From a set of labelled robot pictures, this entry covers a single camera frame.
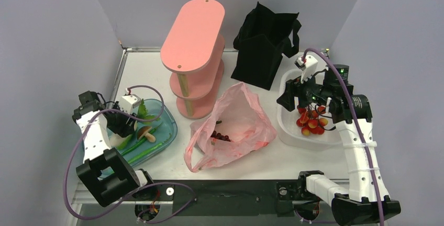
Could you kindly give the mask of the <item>green leaf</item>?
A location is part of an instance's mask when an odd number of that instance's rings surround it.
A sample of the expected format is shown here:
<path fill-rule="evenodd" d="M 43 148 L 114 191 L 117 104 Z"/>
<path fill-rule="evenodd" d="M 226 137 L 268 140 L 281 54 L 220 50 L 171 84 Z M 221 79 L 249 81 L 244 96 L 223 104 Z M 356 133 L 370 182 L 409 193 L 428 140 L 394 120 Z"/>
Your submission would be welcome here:
<path fill-rule="evenodd" d="M 137 118 L 143 119 L 143 120 L 153 120 L 156 116 L 155 115 L 150 115 L 146 105 L 145 105 L 145 101 L 142 99 L 141 103 L 138 107 L 138 111 L 137 111 Z"/>

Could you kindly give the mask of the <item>red cherry tomato bunch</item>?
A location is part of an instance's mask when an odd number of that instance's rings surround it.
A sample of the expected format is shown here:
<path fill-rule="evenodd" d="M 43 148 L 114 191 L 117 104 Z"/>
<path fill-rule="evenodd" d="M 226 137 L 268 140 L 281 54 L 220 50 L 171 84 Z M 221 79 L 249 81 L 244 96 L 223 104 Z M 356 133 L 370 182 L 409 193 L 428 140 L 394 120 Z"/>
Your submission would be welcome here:
<path fill-rule="evenodd" d="M 329 124 L 326 116 L 326 107 L 320 105 L 300 107 L 297 106 L 299 117 L 296 119 L 296 125 L 300 127 L 304 136 L 322 135 L 327 130 Z"/>

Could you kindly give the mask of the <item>black fabric bag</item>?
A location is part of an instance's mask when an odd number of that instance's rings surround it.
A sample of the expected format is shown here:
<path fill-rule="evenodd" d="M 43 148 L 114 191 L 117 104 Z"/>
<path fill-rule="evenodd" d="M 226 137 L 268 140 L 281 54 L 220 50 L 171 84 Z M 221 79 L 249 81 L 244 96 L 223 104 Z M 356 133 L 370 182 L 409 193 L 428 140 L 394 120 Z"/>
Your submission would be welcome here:
<path fill-rule="evenodd" d="M 231 78 L 270 90 L 283 56 L 299 52 L 299 13 L 275 13 L 257 3 L 233 41 L 238 51 Z"/>

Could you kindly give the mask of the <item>pink plastic grocery bag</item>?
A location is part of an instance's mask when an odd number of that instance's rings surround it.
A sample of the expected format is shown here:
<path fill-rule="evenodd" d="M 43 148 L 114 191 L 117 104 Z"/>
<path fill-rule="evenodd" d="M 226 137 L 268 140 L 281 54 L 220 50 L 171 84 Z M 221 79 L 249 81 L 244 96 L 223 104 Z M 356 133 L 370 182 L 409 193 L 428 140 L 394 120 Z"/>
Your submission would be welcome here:
<path fill-rule="evenodd" d="M 277 136 L 258 94 L 243 82 L 228 88 L 210 115 L 191 123 L 190 129 L 184 162 L 193 173 L 236 161 L 268 146 Z M 228 135 L 231 141 L 211 138 L 214 130 Z"/>

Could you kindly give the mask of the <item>dark purple grape bunch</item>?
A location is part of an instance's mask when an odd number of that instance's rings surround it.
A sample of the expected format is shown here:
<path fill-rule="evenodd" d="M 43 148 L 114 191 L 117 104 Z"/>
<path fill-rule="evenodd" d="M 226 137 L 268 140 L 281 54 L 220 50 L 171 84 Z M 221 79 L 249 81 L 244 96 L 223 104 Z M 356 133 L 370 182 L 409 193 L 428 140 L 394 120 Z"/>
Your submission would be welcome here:
<path fill-rule="evenodd" d="M 210 137 L 213 139 L 216 139 L 216 140 L 222 140 L 222 141 L 228 141 L 228 142 L 231 141 L 231 139 L 228 135 L 221 134 L 220 132 L 217 132 L 215 130 L 213 131 L 213 133 Z"/>

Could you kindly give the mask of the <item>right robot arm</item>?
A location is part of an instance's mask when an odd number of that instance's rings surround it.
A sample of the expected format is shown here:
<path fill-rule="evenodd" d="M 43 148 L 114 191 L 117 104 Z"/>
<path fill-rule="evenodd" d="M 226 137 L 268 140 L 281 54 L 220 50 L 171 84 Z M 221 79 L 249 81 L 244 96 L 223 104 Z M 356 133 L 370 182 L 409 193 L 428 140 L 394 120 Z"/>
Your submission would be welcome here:
<path fill-rule="evenodd" d="M 301 172 L 296 192 L 302 199 L 313 195 L 328 203 L 339 225 L 383 223 L 401 213 L 401 205 L 390 198 L 375 155 L 372 113 L 368 98 L 355 95 L 348 82 L 349 67 L 336 64 L 323 69 L 322 83 L 314 69 L 287 71 L 281 78 L 278 113 L 315 104 L 331 114 L 348 164 L 349 187 L 343 188 L 321 171 Z"/>

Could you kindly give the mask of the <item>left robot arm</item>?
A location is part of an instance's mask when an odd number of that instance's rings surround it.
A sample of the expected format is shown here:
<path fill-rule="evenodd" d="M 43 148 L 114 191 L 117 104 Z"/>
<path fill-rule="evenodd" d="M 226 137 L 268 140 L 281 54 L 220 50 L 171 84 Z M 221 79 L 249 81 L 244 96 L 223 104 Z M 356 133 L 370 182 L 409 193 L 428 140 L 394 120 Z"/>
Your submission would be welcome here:
<path fill-rule="evenodd" d="M 138 121 L 132 116 L 141 98 L 126 94 L 110 109 L 97 92 L 86 91 L 79 100 L 72 116 L 83 135 L 84 159 L 76 168 L 78 178 L 103 207 L 134 190 L 144 200 L 153 198 L 156 185 L 148 172 L 133 169 L 117 150 L 136 131 Z"/>

